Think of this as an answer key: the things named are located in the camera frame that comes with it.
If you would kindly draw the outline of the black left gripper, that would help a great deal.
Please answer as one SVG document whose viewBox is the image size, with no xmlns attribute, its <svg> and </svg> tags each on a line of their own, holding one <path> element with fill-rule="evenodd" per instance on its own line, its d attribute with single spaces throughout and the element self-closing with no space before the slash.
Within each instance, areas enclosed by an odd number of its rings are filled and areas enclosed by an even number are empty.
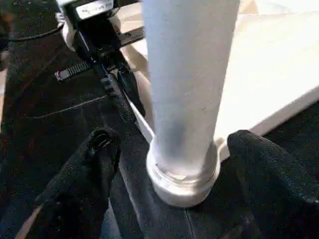
<svg viewBox="0 0 319 239">
<path fill-rule="evenodd" d="M 68 34 L 65 41 L 71 44 L 83 62 L 56 72 L 57 80 L 64 81 L 95 65 L 103 65 L 108 70 L 118 69 L 118 79 L 124 92 L 144 117 L 146 111 L 140 100 L 137 80 L 121 53 L 121 48 L 144 39 L 144 27 L 121 33 L 111 23 L 108 12 L 81 19 L 76 10 L 71 9 L 64 17 L 63 32 Z M 100 81 L 122 120 L 135 122 L 136 117 L 115 74 L 107 74 Z"/>
</svg>

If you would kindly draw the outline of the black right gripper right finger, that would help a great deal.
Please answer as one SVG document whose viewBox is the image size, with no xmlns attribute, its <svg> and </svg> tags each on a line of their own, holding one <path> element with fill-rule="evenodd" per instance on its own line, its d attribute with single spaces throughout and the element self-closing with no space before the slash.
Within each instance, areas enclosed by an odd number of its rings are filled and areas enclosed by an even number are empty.
<svg viewBox="0 0 319 239">
<path fill-rule="evenodd" d="M 319 237 L 319 183 L 282 147 L 248 130 L 227 138 L 247 204 L 264 239 Z"/>
</svg>

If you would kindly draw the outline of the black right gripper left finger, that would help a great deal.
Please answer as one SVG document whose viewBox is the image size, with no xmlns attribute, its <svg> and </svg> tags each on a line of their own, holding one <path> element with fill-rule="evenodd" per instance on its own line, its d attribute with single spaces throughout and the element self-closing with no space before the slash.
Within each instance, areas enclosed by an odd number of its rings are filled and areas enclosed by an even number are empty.
<svg viewBox="0 0 319 239">
<path fill-rule="evenodd" d="M 18 239 L 98 239 L 120 161 L 120 138 L 94 130 L 50 180 Z"/>
</svg>

